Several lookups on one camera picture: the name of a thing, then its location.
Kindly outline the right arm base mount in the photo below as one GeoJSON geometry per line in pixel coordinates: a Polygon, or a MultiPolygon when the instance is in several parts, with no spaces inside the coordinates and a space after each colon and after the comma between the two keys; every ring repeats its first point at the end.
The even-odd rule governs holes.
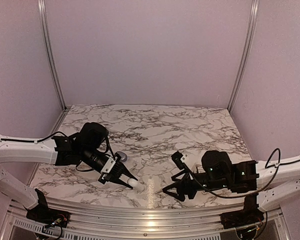
{"type": "Polygon", "coordinates": [[[257,208],[225,212],[220,215],[220,221],[224,229],[242,227],[257,222],[262,222],[263,220],[264,213],[257,208]]]}

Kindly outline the purple earbud charging case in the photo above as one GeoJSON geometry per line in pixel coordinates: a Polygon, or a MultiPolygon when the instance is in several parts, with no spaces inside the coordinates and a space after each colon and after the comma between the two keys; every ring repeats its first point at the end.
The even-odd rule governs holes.
{"type": "Polygon", "coordinates": [[[120,156],[120,161],[121,161],[122,163],[124,163],[124,162],[126,162],[126,161],[128,160],[128,156],[127,156],[126,153],[124,153],[124,152],[122,152],[122,151],[117,151],[116,154],[117,154],[118,156],[120,156]]]}

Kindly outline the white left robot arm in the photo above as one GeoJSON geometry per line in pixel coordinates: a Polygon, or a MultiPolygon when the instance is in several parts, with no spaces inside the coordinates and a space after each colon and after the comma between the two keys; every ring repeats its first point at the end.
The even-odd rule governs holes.
{"type": "Polygon", "coordinates": [[[80,132],[70,136],[57,131],[42,139],[11,138],[0,135],[0,192],[16,200],[43,223],[53,219],[43,193],[30,188],[4,170],[7,163],[43,163],[53,166],[78,166],[85,163],[100,173],[98,181],[115,183],[132,189],[121,180],[124,175],[135,177],[121,161],[121,155],[111,149],[108,130],[96,122],[87,122],[80,132]]]}

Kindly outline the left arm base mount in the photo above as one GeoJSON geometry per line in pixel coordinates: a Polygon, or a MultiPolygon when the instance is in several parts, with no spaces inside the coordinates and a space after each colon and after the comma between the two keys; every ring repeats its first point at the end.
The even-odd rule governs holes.
{"type": "Polygon", "coordinates": [[[52,223],[56,220],[61,219],[58,225],[66,228],[70,219],[70,213],[68,211],[38,206],[27,210],[26,218],[49,226],[52,226],[52,223]]]}

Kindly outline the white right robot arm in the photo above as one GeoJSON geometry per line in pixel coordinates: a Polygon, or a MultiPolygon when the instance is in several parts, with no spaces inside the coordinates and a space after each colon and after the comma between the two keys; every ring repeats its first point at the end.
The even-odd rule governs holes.
{"type": "Polygon", "coordinates": [[[203,172],[195,173],[187,166],[186,156],[176,151],[171,159],[180,171],[162,191],[180,202],[194,199],[199,191],[222,198],[216,193],[222,189],[232,193],[230,199],[241,199],[256,196],[271,185],[300,180],[300,155],[282,159],[279,148],[270,157],[274,155],[277,155],[276,162],[268,158],[232,163],[227,152],[208,150],[201,158],[203,172]]]}

